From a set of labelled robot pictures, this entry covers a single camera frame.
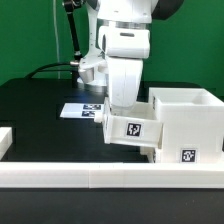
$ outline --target paper card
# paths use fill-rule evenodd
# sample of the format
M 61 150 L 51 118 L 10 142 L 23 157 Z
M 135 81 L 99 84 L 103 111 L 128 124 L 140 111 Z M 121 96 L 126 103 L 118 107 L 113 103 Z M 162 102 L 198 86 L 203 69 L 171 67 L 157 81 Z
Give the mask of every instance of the paper card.
M 61 118 L 91 118 L 93 119 L 96 111 L 103 112 L 103 104 L 81 104 L 66 103 L 60 114 Z

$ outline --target black table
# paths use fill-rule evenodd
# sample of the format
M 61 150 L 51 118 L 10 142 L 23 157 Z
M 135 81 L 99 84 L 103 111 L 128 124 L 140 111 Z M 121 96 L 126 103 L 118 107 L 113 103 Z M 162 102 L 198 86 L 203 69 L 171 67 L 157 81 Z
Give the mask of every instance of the black table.
M 198 87 L 188 83 L 149 86 Z M 93 120 L 61 119 L 64 103 L 103 103 L 105 95 L 72 87 L 70 80 L 14 79 L 0 88 L 0 126 L 13 127 L 4 162 L 148 162 L 138 147 L 105 145 Z M 0 223 L 204 223 L 224 221 L 223 190 L 0 189 Z

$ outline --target open box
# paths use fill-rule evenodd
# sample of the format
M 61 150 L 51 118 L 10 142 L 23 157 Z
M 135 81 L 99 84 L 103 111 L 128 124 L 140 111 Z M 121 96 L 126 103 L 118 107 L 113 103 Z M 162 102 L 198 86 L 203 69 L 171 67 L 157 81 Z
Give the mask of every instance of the open box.
M 223 153 L 224 103 L 205 89 L 150 88 L 163 123 L 157 162 L 214 163 Z

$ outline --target green wall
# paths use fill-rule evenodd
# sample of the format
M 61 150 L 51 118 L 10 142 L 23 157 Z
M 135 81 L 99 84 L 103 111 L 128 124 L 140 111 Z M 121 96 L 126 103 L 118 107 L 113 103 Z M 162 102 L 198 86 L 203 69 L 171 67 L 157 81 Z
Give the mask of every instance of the green wall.
M 57 0 L 61 60 L 72 58 L 66 14 Z M 53 0 L 2 0 L 0 4 L 0 84 L 56 62 Z M 167 21 L 154 21 L 151 57 L 143 79 L 193 82 L 224 96 L 224 1 L 185 0 Z M 82 52 L 88 50 L 86 9 L 75 12 Z M 47 77 L 56 78 L 56 74 Z

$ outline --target white box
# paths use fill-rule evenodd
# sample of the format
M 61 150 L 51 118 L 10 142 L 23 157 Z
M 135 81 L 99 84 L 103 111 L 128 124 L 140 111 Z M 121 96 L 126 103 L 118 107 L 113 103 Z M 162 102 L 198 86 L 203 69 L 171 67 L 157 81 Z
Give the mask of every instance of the white box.
M 158 147 L 162 123 L 153 117 L 152 105 L 136 102 L 127 116 L 115 116 L 105 99 L 103 131 L 105 143 Z
M 205 89 L 150 88 L 149 104 L 163 123 L 162 163 L 214 163 L 224 141 L 224 103 Z

